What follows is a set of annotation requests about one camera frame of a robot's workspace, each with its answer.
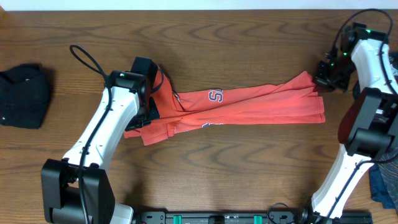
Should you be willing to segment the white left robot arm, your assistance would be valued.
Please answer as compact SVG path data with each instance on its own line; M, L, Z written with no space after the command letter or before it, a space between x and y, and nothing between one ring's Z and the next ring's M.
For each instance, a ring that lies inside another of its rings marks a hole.
M151 96L157 72L115 70L107 77L83 134L62 159L48 159L42 167L46 222L132 222L134 210L116 201L108 169L123 133L158 118Z

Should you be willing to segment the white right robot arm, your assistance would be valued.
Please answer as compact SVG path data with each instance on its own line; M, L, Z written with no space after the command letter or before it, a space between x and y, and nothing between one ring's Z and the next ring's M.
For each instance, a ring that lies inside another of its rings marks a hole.
M328 91L346 91L356 72L356 99L340 123L337 158L302 213L304 223L365 219L365 215L344 214L344 205L363 174L381 163L383 155L397 150L397 81L387 34L354 23L340 39L340 47L333 47L319 63L313 82Z

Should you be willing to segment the red orange t-shirt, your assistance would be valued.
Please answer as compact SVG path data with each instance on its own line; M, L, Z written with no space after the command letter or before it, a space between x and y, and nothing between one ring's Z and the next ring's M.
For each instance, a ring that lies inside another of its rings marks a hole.
M323 98L307 72L279 85L177 93L159 70L152 97L160 117L124 132L125 138L140 137L146 146L211 125L325 122Z

